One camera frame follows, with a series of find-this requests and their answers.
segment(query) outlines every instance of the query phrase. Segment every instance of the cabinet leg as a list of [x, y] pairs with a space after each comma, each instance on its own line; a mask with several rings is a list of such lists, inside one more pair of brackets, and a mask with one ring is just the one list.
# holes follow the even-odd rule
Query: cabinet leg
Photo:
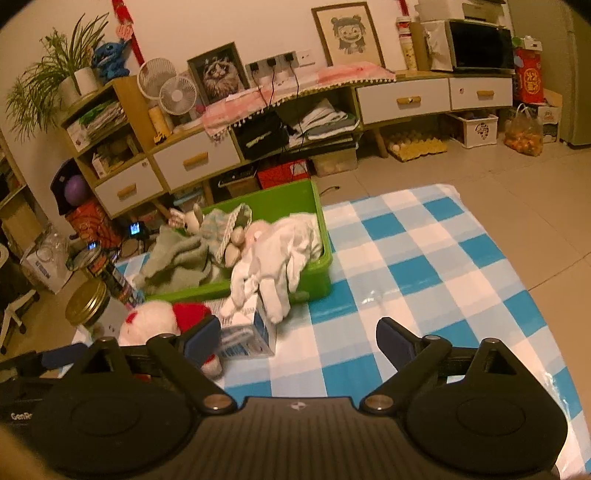
[[382, 137], [382, 132], [379, 131], [379, 128], [372, 128], [372, 133], [374, 134], [375, 142], [378, 144], [379, 156], [382, 158], [388, 158], [388, 150], [386, 149], [386, 143]]
[[168, 210], [166, 209], [166, 207], [164, 205], [162, 205], [162, 203], [160, 203], [160, 200], [152, 200], [152, 205], [154, 205], [156, 207], [156, 209], [162, 213], [162, 215], [164, 216], [164, 218], [166, 218], [166, 220], [168, 220], [170, 218], [170, 213], [168, 212]]
[[201, 187], [203, 188], [203, 194], [205, 195], [205, 201], [207, 202], [207, 206], [211, 207], [215, 202], [213, 201], [213, 193], [212, 188], [209, 184], [209, 180], [203, 180], [201, 182]]

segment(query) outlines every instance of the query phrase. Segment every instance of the tiled floor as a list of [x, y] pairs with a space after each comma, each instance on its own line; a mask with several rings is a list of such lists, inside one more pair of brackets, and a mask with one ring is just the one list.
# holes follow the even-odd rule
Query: tiled floor
[[[370, 156], [357, 170], [315, 179], [325, 205], [430, 183], [450, 183], [512, 262], [550, 326], [570, 369], [591, 427], [591, 149], [544, 147], [541, 157], [502, 144], [399, 163]], [[338, 190], [330, 187], [339, 186]], [[59, 295], [25, 315], [28, 333], [15, 333], [9, 355], [69, 342], [64, 319], [77, 277]]]

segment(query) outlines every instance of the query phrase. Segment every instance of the framed picture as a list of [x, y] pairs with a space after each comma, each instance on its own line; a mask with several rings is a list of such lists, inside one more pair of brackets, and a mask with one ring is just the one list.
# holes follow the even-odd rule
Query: framed picture
[[385, 66], [367, 2], [313, 8], [312, 14], [329, 65], [370, 61]]
[[234, 42], [198, 55], [187, 63], [205, 105], [249, 88]]

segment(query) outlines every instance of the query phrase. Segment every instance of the white drawer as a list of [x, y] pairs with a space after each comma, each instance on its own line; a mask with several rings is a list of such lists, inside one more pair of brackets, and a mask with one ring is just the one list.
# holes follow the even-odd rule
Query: white drawer
[[491, 108], [513, 105], [513, 86], [510, 78], [471, 77], [450, 78], [452, 110]]
[[205, 132], [155, 153], [154, 159], [170, 190], [240, 163], [230, 135], [214, 142]]
[[358, 88], [357, 95], [365, 125], [450, 110], [447, 79], [370, 85]]
[[95, 193], [111, 218], [163, 191], [148, 160], [130, 166], [95, 188]]

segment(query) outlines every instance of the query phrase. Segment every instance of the black hat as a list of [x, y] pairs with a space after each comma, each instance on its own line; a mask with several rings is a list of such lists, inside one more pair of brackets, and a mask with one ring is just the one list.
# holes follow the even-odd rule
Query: black hat
[[64, 192], [66, 191], [66, 183], [74, 175], [81, 175], [80, 169], [73, 158], [66, 160], [60, 169], [57, 171], [56, 176], [51, 181], [51, 191], [57, 202], [57, 212], [59, 215], [65, 215], [76, 207], [71, 205], [67, 200]]

